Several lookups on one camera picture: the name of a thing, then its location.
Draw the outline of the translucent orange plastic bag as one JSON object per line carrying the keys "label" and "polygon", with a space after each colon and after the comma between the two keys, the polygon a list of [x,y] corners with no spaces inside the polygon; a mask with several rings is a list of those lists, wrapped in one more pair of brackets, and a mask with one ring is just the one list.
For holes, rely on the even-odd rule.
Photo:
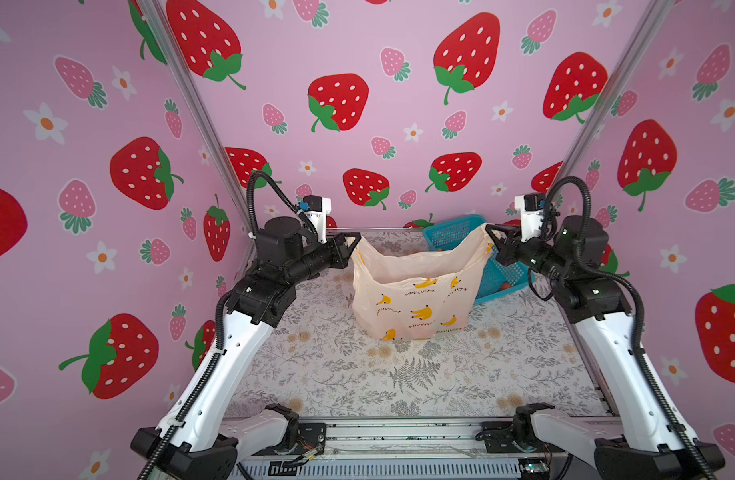
{"label": "translucent orange plastic bag", "polygon": [[467,326],[495,244],[483,226],[451,250],[387,256],[361,240],[353,254],[352,310],[376,340],[425,340]]}

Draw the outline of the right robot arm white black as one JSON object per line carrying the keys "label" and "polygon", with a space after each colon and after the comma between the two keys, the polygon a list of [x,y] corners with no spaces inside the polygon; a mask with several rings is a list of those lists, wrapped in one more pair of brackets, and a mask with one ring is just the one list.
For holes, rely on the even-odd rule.
{"label": "right robot arm white black", "polygon": [[641,336],[643,302],[623,278],[599,268],[609,236],[597,220],[569,216],[553,240],[523,239],[519,228],[487,225],[497,262],[545,276],[565,320],[599,368],[619,430],[601,431],[546,403],[517,408],[513,443],[553,445],[603,479],[713,479],[725,467],[719,446],[702,442],[653,371]]}

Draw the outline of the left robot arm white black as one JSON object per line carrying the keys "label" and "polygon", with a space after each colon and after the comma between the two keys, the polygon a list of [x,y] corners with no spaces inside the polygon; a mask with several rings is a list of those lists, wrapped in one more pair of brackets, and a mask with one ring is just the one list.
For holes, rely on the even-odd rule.
{"label": "left robot arm white black", "polygon": [[299,416],[278,403],[266,406],[227,436],[224,414],[251,366],[295,302],[296,288],[333,268],[347,268],[361,240],[357,232],[329,235],[309,215],[269,220],[254,236],[256,258],[215,308],[216,334],[175,406],[131,441],[146,461],[139,478],[160,472],[174,479],[226,479],[239,462],[265,449],[295,450]]}

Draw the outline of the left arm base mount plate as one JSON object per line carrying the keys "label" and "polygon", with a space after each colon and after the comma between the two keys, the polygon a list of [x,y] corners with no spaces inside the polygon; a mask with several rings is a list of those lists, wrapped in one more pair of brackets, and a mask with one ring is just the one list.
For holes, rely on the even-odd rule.
{"label": "left arm base mount plate", "polygon": [[303,422],[287,427],[281,442],[271,447],[277,455],[301,455],[324,446],[327,425],[320,422]]}

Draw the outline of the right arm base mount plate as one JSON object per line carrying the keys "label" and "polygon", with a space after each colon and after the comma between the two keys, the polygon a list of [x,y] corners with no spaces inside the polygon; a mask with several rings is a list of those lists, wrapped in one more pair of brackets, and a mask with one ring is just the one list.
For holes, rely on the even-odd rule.
{"label": "right arm base mount plate", "polygon": [[521,422],[485,421],[475,440],[483,442],[489,453],[533,453],[537,448],[529,441],[527,428]]}

